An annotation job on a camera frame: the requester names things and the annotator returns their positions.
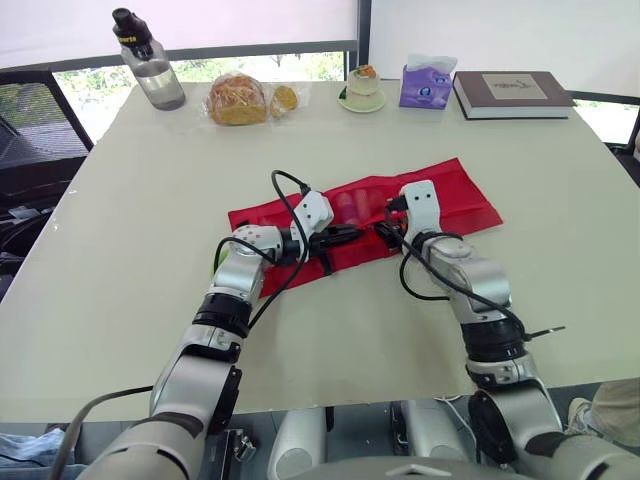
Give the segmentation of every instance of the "tissue box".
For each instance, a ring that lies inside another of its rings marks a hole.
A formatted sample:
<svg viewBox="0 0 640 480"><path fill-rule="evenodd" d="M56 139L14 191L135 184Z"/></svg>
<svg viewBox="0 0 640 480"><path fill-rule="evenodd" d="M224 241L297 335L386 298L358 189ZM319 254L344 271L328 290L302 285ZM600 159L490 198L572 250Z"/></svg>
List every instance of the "tissue box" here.
<svg viewBox="0 0 640 480"><path fill-rule="evenodd" d="M402 70L400 106L442 110L447 106L451 86L451 76L433 67L407 71L405 65Z"/></svg>

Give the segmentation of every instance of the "clear plastic bottle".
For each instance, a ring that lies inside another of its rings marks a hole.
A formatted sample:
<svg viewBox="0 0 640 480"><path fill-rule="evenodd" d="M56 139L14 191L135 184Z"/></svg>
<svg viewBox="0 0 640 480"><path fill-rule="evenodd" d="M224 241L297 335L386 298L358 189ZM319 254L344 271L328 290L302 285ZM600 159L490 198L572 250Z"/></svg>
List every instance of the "clear plastic bottle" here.
<svg viewBox="0 0 640 480"><path fill-rule="evenodd" d="M174 110L185 102L184 91L160 42L154 40L146 22L126 8L113 11L113 33L122 45L122 58L138 80L151 104Z"/></svg>

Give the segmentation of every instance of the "book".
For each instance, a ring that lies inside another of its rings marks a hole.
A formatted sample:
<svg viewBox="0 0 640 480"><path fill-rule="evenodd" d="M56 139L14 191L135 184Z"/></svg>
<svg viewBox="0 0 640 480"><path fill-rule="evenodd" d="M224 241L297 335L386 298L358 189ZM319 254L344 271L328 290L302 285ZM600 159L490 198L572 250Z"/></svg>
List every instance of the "book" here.
<svg viewBox="0 0 640 480"><path fill-rule="evenodd" d="M453 89L469 120L567 118L573 108L549 72L456 72Z"/></svg>

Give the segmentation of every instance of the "person's leg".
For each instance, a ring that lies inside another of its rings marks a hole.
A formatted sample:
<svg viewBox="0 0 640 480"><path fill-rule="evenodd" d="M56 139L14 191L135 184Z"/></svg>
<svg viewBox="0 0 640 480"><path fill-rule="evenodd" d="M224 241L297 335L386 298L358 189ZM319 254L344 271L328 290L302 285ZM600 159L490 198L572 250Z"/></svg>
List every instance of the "person's leg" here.
<svg viewBox="0 0 640 480"><path fill-rule="evenodd" d="M603 383L593 402L573 400L567 433L600 435L640 446L640 378Z"/></svg>

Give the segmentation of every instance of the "silver robot arm segment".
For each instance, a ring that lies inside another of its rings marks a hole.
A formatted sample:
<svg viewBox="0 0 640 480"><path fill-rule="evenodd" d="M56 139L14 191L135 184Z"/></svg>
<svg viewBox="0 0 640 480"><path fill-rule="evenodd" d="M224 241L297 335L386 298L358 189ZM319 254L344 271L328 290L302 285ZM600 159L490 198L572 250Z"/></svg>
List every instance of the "silver robot arm segment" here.
<svg viewBox="0 0 640 480"><path fill-rule="evenodd" d="M308 192L299 207L305 212L301 224L307 238L333 219L331 207L318 192ZM302 252L297 229L246 225L233 237L274 262L295 259ZM150 416L116 438L80 475L81 480L197 478L205 438L222 431L233 412L242 377L234 364L269 265L246 246L230 242L229 254L216 270L193 324L153 389Z"/></svg>
<svg viewBox="0 0 640 480"><path fill-rule="evenodd" d="M640 458L588 436L566 436L551 398L524 348L524 326L509 313L511 288L501 266L478 257L460 238L442 236L431 181L406 185L396 206L406 206L405 240L435 272L449 296L467 350L466 370L479 390L469 413L478 446L499 464L548 480L638 478ZM461 287L460 291L453 286ZM501 307L470 298L470 291Z"/></svg>

